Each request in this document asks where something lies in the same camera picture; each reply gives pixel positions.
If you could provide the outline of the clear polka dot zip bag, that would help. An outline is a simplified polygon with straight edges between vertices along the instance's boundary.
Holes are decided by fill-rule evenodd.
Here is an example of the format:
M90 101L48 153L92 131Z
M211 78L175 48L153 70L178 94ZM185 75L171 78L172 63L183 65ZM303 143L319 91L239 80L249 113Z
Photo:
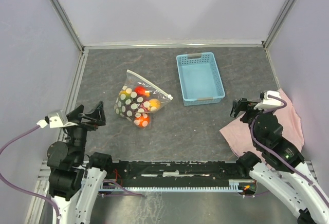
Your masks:
M148 89L150 91L151 95L149 97L137 95L136 92L134 92L134 89L137 86L145 87L146 89ZM133 90L133 92L131 94L131 100L141 103L142 107L145 108L147 111L145 114L150 115L151 120L152 120L152 114L158 112L159 110L161 110L163 107L165 107L169 102L171 102L173 100L173 96L171 94L165 92L164 90L162 90L160 87L158 87L151 81L147 80L146 78L142 77L141 75L139 75L131 70L126 71L126 80L125 80L125 83L124 83L121 91L126 88L131 88ZM114 104L114 112L118 116L120 116L124 119L127 119L128 121L133 123L135 118L139 117L141 114L137 113L134 117L131 117L131 118L124 117L122 114L119 113L119 108L121 107L122 103L119 101L118 97ZM149 100L150 99L158 99L161 102L161 108L155 112L150 112L149 111L149 106L150 106Z

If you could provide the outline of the orange tangerine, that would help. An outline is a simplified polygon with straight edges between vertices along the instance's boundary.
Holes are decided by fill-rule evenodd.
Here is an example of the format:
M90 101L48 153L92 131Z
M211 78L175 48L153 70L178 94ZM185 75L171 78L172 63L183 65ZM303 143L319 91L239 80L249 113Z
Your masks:
M148 114L142 113L139 117L136 117L133 123L139 128L145 128L151 123L151 117Z

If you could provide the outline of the yellow lemon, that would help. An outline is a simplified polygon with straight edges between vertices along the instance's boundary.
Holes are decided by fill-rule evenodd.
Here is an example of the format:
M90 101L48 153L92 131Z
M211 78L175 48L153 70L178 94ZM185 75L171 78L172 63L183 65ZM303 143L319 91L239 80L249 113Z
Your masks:
M158 99L150 99L149 103L150 103L149 106L150 112L155 112L161 108L161 102Z

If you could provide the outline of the yellow orange fruit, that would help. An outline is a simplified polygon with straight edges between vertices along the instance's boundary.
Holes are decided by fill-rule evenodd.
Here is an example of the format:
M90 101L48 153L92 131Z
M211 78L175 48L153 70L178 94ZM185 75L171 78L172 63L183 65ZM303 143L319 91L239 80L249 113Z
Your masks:
M126 88L123 89L120 93L119 93L119 101L122 104L130 104L131 103L131 94L132 94L133 90L131 88Z

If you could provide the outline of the dark red apple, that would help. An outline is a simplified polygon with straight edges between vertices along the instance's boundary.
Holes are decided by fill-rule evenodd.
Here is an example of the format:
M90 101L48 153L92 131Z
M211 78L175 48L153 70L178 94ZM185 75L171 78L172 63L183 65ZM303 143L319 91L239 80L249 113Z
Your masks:
M142 107L141 103L132 101L131 99L125 100L119 108L119 113L128 118L134 117L137 113L141 114L146 112L146 109Z

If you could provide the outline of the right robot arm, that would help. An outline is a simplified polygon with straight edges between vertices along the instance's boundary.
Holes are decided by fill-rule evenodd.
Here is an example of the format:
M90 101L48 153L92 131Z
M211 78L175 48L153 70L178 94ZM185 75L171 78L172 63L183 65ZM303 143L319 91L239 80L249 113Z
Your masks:
M230 116L244 112L240 121L248 124L251 141L261 152L261 162L248 151L238 159L236 173L252 177L272 192L298 219L298 223L328 223L328 197L312 176L304 157L283 137L283 126L275 115L287 102L268 93L261 102L234 100Z

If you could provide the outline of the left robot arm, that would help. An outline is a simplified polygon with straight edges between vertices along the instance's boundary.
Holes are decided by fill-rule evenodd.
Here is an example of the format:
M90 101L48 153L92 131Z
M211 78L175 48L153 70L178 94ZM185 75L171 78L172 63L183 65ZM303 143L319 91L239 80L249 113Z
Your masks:
M82 166L87 133L106 124L103 106L100 101L86 113L79 105L68 114L58 110L46 117L50 128L66 134L64 141L54 142L47 150L49 195L55 204L53 223L89 223L100 186L113 174L113 160L108 154L95 152L87 166Z

